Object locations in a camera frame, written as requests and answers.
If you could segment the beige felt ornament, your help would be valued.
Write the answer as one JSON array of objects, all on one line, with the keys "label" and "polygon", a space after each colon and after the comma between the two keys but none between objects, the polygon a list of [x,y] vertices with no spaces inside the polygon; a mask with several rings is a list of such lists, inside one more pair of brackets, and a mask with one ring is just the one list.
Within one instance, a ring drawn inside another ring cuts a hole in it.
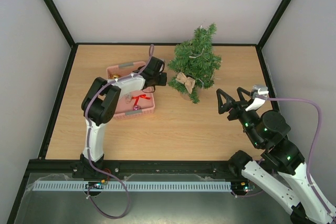
[{"label": "beige felt ornament", "polygon": [[195,86],[195,80],[191,77],[187,77],[184,73],[179,72],[175,78],[175,80],[183,84],[189,94],[192,93],[194,86]]}]

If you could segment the pink plastic basket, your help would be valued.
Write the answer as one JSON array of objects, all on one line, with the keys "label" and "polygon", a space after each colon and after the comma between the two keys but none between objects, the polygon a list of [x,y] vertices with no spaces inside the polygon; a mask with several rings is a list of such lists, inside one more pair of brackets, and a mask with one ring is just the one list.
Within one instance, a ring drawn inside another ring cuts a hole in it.
[{"label": "pink plastic basket", "polygon": [[[109,66],[106,69],[108,79],[124,77],[145,65],[144,61],[128,62],[120,65]],[[113,119],[122,120],[154,112],[154,88],[149,87],[144,91],[132,91],[120,96]]]}]

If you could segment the silver reindeer ornament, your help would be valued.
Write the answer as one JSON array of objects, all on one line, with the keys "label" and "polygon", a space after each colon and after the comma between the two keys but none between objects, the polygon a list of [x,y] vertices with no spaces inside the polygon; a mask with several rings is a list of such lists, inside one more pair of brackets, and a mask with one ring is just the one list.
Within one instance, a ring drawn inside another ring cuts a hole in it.
[{"label": "silver reindeer ornament", "polygon": [[128,93],[124,96],[124,101],[126,104],[129,104],[132,102],[132,94],[131,93]]}]

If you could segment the small green christmas tree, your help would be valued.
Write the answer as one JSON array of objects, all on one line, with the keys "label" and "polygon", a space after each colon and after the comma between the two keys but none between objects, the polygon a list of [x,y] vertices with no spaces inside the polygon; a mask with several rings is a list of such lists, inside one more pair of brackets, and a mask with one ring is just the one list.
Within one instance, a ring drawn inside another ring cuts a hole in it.
[{"label": "small green christmas tree", "polygon": [[168,63],[169,70],[174,73],[168,85],[194,104],[200,102],[199,89],[214,85],[215,71],[221,67],[222,58],[213,50],[216,32],[215,23],[197,27],[190,40],[175,46],[174,58]]}]

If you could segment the clear led string lights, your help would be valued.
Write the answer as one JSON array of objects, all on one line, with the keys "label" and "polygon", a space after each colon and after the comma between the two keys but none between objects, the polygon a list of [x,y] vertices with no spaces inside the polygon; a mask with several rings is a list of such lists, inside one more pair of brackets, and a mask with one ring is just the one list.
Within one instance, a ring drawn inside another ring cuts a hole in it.
[{"label": "clear led string lights", "polygon": [[192,65],[196,68],[193,73],[200,79],[205,89],[213,85],[212,76],[214,74],[213,36],[217,31],[215,23],[204,28],[199,26],[194,30],[191,41],[192,54],[190,56]]}]

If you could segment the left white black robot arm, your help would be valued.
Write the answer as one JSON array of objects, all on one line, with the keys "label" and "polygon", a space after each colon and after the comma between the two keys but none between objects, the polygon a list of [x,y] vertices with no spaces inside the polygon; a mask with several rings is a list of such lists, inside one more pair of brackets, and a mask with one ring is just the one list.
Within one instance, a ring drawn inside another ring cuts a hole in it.
[{"label": "left white black robot arm", "polygon": [[165,86],[167,74],[163,60],[150,57],[130,74],[112,79],[98,77],[86,94],[81,109],[86,119],[86,143],[79,161],[72,163],[73,177],[93,179],[106,176],[103,171],[103,141],[107,124],[113,118],[122,96],[149,87]]}]

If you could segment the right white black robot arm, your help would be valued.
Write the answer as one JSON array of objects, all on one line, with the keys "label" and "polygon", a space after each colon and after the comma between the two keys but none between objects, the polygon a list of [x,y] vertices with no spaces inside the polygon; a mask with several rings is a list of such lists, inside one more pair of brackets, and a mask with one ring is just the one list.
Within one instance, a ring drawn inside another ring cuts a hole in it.
[{"label": "right white black robot arm", "polygon": [[255,85],[251,91],[237,88],[239,100],[217,89],[219,114],[228,113],[228,120],[238,120],[254,148],[276,172],[283,184],[264,170],[244,151],[237,151],[229,160],[232,176],[244,177],[272,197],[289,215],[292,223],[334,223],[335,206],[328,201],[310,174],[310,164],[298,147],[287,138],[291,127],[278,110],[257,113],[267,100],[266,86]]}]

